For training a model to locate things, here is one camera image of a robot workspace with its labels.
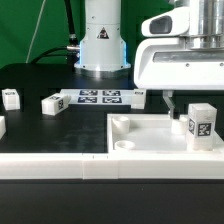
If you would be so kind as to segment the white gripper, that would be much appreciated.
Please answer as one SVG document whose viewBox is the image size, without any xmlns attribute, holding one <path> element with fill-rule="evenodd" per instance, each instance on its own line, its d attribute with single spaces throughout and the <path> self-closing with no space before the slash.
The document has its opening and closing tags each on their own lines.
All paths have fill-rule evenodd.
<svg viewBox="0 0 224 224">
<path fill-rule="evenodd" d="M 136 51 L 134 83 L 164 90 L 163 100 L 173 118 L 173 90 L 224 90 L 224 50 L 187 50 L 180 38 L 146 39 Z"/>
</svg>

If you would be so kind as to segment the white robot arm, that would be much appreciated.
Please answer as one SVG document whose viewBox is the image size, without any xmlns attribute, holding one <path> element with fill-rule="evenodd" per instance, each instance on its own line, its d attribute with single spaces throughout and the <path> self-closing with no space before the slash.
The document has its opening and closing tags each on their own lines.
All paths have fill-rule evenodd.
<svg viewBox="0 0 224 224">
<path fill-rule="evenodd" d="M 161 90 L 224 90 L 224 0 L 168 0 L 174 9 L 145 20 L 134 83 Z M 75 68 L 95 77 L 127 69 L 120 36 L 121 0 L 85 0 L 86 33 Z"/>
</svg>

